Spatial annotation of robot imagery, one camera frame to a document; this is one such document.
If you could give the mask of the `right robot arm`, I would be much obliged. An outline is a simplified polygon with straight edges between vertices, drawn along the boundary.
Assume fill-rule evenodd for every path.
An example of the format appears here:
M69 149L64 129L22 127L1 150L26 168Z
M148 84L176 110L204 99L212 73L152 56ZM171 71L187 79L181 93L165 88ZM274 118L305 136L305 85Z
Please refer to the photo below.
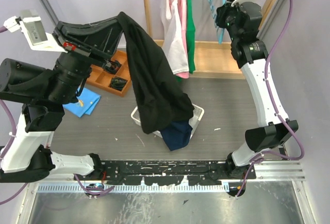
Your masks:
M267 63L268 50L257 38L261 20L261 7L253 2L227 0L217 9L216 24L229 33L231 54L249 85L258 119L258 127L245 131L243 145L226 159L225 172L233 180L257 155L283 145L291 137L289 128L299 128L282 107Z

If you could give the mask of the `light blue metal-hook hanger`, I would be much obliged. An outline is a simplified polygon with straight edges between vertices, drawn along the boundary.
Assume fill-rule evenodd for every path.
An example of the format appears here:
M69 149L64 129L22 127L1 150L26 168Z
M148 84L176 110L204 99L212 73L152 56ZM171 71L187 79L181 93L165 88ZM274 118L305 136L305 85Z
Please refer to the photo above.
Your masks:
M213 18L213 23L214 27L216 28L216 33L217 33L217 39L218 39L218 44L222 44L223 42L223 37L224 37L224 29L220 28L217 24L217 13L216 13L216 8L213 4L213 0L208 0L210 11L211 11L211 16Z

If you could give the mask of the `black t shirt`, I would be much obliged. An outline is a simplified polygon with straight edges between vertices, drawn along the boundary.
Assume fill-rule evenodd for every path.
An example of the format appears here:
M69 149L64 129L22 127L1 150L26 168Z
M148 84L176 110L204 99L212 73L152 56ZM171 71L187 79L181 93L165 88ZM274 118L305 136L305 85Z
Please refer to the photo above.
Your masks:
M126 39L129 73L144 133L161 131L172 122L188 121L193 105L176 81L160 46L130 16L117 21Z

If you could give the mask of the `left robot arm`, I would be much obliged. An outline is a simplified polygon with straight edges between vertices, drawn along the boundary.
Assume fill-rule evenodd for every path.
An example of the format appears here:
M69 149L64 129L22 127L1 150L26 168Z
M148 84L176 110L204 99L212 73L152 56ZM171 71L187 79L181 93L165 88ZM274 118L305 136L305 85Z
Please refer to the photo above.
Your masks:
M11 17L3 30L20 30L34 51L59 52L52 69L7 58L1 63L1 99L22 104L16 129L1 148L1 182L31 183L50 175L76 174L97 181L104 167L97 154L63 155L46 144L77 103L92 66L105 66L116 52L122 28L116 18L92 24L58 22L46 33L38 15Z

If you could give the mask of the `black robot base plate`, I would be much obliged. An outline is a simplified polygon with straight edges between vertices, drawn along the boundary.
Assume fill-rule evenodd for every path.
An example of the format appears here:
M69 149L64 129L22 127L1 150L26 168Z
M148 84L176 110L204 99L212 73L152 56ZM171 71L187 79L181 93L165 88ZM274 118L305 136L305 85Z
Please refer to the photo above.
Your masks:
M225 161L102 161L100 170L79 175L80 180L105 180L108 185L189 186L221 185L224 180L243 180L248 166L231 168Z

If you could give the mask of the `navy blue t shirt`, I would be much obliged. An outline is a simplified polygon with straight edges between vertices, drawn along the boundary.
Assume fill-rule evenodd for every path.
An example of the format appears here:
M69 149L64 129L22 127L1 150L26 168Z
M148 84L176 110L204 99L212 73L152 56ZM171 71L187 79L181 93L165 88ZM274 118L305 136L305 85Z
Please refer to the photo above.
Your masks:
M190 141L192 127L189 121L171 122L160 131L161 136L170 151L186 147Z

